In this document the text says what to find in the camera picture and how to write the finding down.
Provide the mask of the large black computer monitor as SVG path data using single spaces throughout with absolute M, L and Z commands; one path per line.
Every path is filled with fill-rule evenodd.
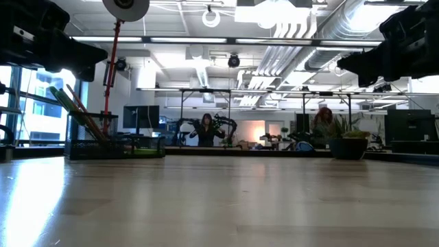
M 388 110 L 385 116 L 385 140 L 438 141 L 435 117 L 430 110 Z

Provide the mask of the green handled scissors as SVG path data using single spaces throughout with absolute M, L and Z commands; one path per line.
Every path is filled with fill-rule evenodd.
M 84 126 L 85 129 L 91 134 L 91 136 L 96 139 L 97 135 L 95 134 L 93 127 L 91 125 L 90 119 L 86 116 L 86 113 L 80 110 L 78 106 L 69 98 L 69 96 L 62 90 L 57 89 L 54 86 L 49 87 L 49 91 L 61 104 L 61 106 L 69 113 L 73 113 L 73 118 L 81 125 Z

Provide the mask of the black mesh desk organizer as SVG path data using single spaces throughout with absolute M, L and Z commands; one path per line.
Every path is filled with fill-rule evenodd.
M 91 134 L 68 114 L 64 155 L 70 160 L 162 158 L 158 156 L 134 156 L 127 154 L 134 149 L 164 150 L 164 138 L 122 133 L 117 129 L 118 116 L 89 113 L 105 135 L 105 141 L 94 139 Z

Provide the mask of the person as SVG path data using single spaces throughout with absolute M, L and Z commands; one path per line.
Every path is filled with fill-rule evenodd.
M 191 139 L 195 136 L 198 136 L 198 147 L 213 147 L 215 137 L 223 139 L 226 135 L 222 128 L 214 128 L 212 116 L 205 113 L 201 124 L 189 134 Z
M 330 108 L 321 108 L 311 124 L 312 144 L 315 148 L 325 148 L 329 139 L 333 136 L 335 125 L 333 113 Z

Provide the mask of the black metal frame stand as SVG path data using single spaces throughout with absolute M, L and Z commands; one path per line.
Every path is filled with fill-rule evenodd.
M 344 93 L 344 92 L 333 92 L 333 91 L 309 91 L 309 92 L 302 92 L 302 113 L 306 113 L 306 104 L 307 104 L 307 95 L 310 95 L 311 98 L 314 96 L 319 97 L 333 97 L 337 96 L 339 97 L 347 106 L 348 106 L 348 129 L 353 129 L 353 123 L 352 123 L 352 94 L 351 93 Z
M 182 139 L 185 138 L 187 135 L 189 135 L 191 132 L 194 131 L 195 128 L 197 128 L 201 124 L 201 119 L 195 119 L 195 118 L 184 118 L 183 117 L 183 109 L 184 109 L 184 103 L 185 101 L 191 97 L 191 95 L 195 92 L 197 93 L 207 93 L 210 95 L 213 95 L 215 93 L 227 93 L 228 94 L 228 106 L 225 108 L 219 108 L 220 110 L 227 110 L 228 115 L 220 116 L 218 114 L 212 115 L 213 119 L 213 125 L 214 128 L 222 128 L 225 130 L 225 137 L 222 139 L 225 141 L 224 147 L 231 147 L 233 142 L 233 135 L 237 129 L 237 123 L 235 120 L 230 118 L 230 100 L 231 100 L 231 90 L 230 89 L 208 89 L 208 88 L 202 88 L 202 89 L 180 89 L 181 97 L 180 97 L 180 118 L 177 121 L 177 128 L 176 133 L 174 134 L 174 141 L 178 143 L 179 146 L 182 145 Z

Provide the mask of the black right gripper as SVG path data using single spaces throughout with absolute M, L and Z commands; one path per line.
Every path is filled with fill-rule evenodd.
M 379 78 L 439 75 L 439 0 L 411 5 L 391 15 L 379 26 L 384 41 L 370 51 L 352 53 L 337 66 L 358 75 L 366 88 Z

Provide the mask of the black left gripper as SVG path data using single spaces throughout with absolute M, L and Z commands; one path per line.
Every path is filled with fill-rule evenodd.
M 63 31 L 69 21 L 68 12 L 51 0 L 0 0 L 0 66 L 41 67 L 51 44 L 51 65 L 92 82 L 92 66 L 108 52 L 68 37 Z

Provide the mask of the red vertical pole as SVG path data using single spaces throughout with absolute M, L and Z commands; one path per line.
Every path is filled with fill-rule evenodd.
M 117 52 L 117 43 L 118 43 L 118 37 L 119 37 L 120 28 L 121 28 L 122 23 L 123 23 L 123 21 L 120 19 L 117 19 L 116 23 L 115 23 L 115 35 L 114 35 L 114 39 L 113 39 L 112 52 L 111 52 L 111 56 L 110 56 L 110 66 L 109 66 L 109 71 L 108 71 L 106 90 L 104 93 L 104 99 L 105 99 L 105 101 L 104 101 L 104 114 L 105 114 L 105 116 L 108 115 L 110 88 L 112 85 L 112 75 L 113 75 L 113 71 L 115 68 L 115 57 L 116 57 L 116 52 Z

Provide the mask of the potted plant in dark pot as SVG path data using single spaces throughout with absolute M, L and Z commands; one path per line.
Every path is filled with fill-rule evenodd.
M 368 147 L 370 132 L 352 126 L 344 116 L 334 117 L 327 144 L 334 158 L 359 160 Z

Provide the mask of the blue round object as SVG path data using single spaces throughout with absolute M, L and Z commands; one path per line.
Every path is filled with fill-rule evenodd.
M 296 143 L 295 151 L 297 152 L 314 152 L 315 149 L 312 146 L 312 144 L 306 142 L 306 141 L 299 141 Z

